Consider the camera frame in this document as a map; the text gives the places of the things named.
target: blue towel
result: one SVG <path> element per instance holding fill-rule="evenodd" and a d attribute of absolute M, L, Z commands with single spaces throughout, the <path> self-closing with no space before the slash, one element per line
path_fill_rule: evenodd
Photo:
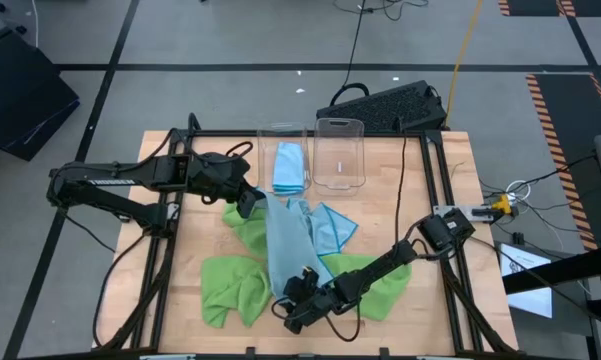
<path fill-rule="evenodd" d="M 289 198 L 287 208 L 304 216 L 311 242 L 319 256 L 341 253 L 358 228 L 358 224 L 324 203 L 311 211 L 307 200 Z"/>
<path fill-rule="evenodd" d="M 267 208 L 267 266 L 276 299 L 284 297 L 287 280 L 302 277 L 306 266 L 318 273 L 318 286 L 331 281 L 333 276 L 316 254 L 304 215 L 290 211 L 272 194 L 265 195 L 259 206 Z"/>
<path fill-rule="evenodd" d="M 273 165 L 273 192 L 293 195 L 304 192 L 304 152 L 296 143 L 278 143 Z"/>

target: gray floor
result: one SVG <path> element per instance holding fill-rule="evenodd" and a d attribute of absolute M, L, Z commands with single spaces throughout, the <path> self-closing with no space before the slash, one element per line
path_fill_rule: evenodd
<path fill-rule="evenodd" d="M 13 1 L 13 8 L 30 11 L 28 4 Z M 355 8 L 357 2 L 340 4 Z M 37 1 L 41 50 L 60 64 L 108 63 L 128 5 L 129 0 Z M 355 61 L 454 63 L 474 5 L 475 0 L 431 0 L 427 8 L 405 7 L 397 23 L 381 13 L 365 16 Z M 32 17 L 23 18 L 33 29 Z M 346 63 L 356 21 L 330 1 L 210 0 L 202 5 L 141 0 L 121 62 Z M 601 63 L 601 19 L 578 21 Z M 25 38 L 33 41 L 33 31 Z M 586 64 L 565 18 L 504 17 L 495 1 L 484 4 L 465 63 Z M 282 121 L 311 126 L 315 110 L 328 104 L 345 74 L 297 70 L 301 72 L 116 72 L 87 161 L 134 161 L 145 130 L 184 127 L 190 111 L 205 129 L 248 129 Z M 424 79 L 446 99 L 451 75 L 364 71 L 352 73 L 351 81 L 362 81 L 376 92 Z M 48 170 L 75 156 L 103 76 L 63 72 L 82 105 L 33 161 L 0 154 L 0 357 L 53 218 L 44 198 Z M 504 187 L 555 169 L 524 73 L 460 73 L 450 126 L 469 132 L 479 174 L 488 184 Z M 530 201 L 549 206 L 566 198 L 557 178 L 550 178 L 533 188 Z M 113 217 L 82 208 L 71 214 L 115 244 L 119 224 Z M 566 208 L 545 215 L 556 225 L 574 227 Z M 547 249 L 583 250 L 573 233 L 560 232 L 558 240 L 531 212 L 506 228 L 524 231 L 527 239 Z M 508 240 L 495 227 L 494 237 Z M 97 292 L 110 263 L 110 253 L 71 224 L 64 226 L 20 356 L 89 349 Z M 514 320 L 519 343 L 529 353 L 587 358 L 583 337 L 546 332 L 528 318 Z"/>

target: white paper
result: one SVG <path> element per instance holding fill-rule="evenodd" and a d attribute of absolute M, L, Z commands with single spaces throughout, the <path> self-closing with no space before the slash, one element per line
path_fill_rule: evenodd
<path fill-rule="evenodd" d="M 526 251 L 502 244 L 500 251 L 511 256 L 512 259 L 519 262 L 520 265 L 526 269 L 532 269 L 536 266 L 545 265 L 551 263 L 551 260 L 543 258 L 538 255 L 530 254 Z M 500 255 L 500 268 L 502 276 L 513 274 L 523 269 L 509 260 L 504 255 Z M 551 306 L 551 289 L 537 289 L 531 291 L 525 291 L 522 293 L 507 295 L 509 306 L 516 309 L 528 311 L 540 316 L 551 318 L 553 315 L 553 309 Z"/>

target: wooden table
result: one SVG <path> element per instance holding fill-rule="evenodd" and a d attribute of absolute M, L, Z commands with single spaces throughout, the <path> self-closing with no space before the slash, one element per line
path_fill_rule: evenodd
<path fill-rule="evenodd" d="M 145 158 L 165 135 L 166 132 L 163 131 L 146 132 L 138 158 Z M 443 138 L 456 203 L 480 204 L 482 194 L 468 134 L 447 132 L 443 134 Z M 247 139 L 198 137 L 194 139 L 194 149 L 200 153 L 224 153 L 234 144 Z M 251 140 L 255 148 L 246 157 L 252 164 L 247 180 L 256 184 L 257 139 Z M 315 187 L 310 188 L 306 194 L 312 206 L 325 201 L 360 225 L 347 243 L 345 253 L 380 255 L 392 246 L 402 141 L 402 138 L 365 138 L 367 181 L 357 195 L 325 197 L 318 195 Z M 313 148 L 312 139 L 309 139 L 309 148 Z M 444 204 L 434 151 L 430 145 L 437 193 L 440 203 Z M 409 139 L 405 157 L 407 166 L 400 212 L 402 234 L 412 222 L 431 212 L 417 139 Z M 158 200 L 157 193 L 141 187 L 133 187 L 129 197 L 141 203 Z M 210 256 L 249 256 L 232 230 L 222 222 L 223 207 L 223 201 L 206 206 L 198 196 L 186 195 L 184 198 L 164 313 L 161 352 L 242 354 L 246 347 L 254 346 L 259 354 L 372 355 L 378 354 L 379 347 L 388 347 L 392 355 L 454 354 L 440 268 L 437 263 L 426 261 L 412 263 L 412 279 L 387 319 L 383 322 L 363 319 L 360 336 L 352 343 L 336 338 L 324 320 L 304 328 L 301 335 L 293 335 L 268 308 L 251 328 L 242 324 L 236 311 L 230 311 L 223 329 L 207 326 L 201 314 L 202 261 Z M 475 237 L 492 242 L 488 225 L 474 226 Z M 136 224 L 122 224 L 116 254 L 126 249 L 139 234 L 140 228 Z M 110 278 L 98 325 L 98 333 L 103 341 L 111 338 L 138 301 L 148 247 L 147 239 L 120 261 Z M 489 247 L 475 241 L 466 243 L 465 253 L 475 303 L 504 341 L 517 348 L 496 254 Z M 466 313 L 461 304 L 457 303 L 464 347 L 470 349 Z M 144 327 L 143 342 L 146 344 L 153 316 L 151 309 Z M 355 330 L 355 311 L 332 319 L 345 336 L 350 336 Z"/>

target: green microfiber towel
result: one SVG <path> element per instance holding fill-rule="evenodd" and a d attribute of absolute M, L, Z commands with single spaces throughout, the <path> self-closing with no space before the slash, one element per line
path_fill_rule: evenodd
<path fill-rule="evenodd" d="M 271 290 L 264 264 L 243 256 L 216 256 L 204 260 L 202 318 L 221 328 L 230 309 L 237 309 L 242 323 L 251 327 L 269 302 Z"/>
<path fill-rule="evenodd" d="M 338 276 L 369 265 L 377 257 L 369 255 L 333 254 L 321 257 L 327 268 Z M 411 265 L 401 266 L 371 285 L 371 289 L 362 296 L 360 315 L 371 320 L 384 320 L 393 304 L 404 292 L 411 279 Z"/>
<path fill-rule="evenodd" d="M 237 204 L 227 204 L 224 207 L 222 221 L 233 228 L 236 235 L 254 256 L 267 258 L 267 226 L 265 217 L 267 210 L 255 208 L 248 219 L 243 219 L 238 214 Z"/>

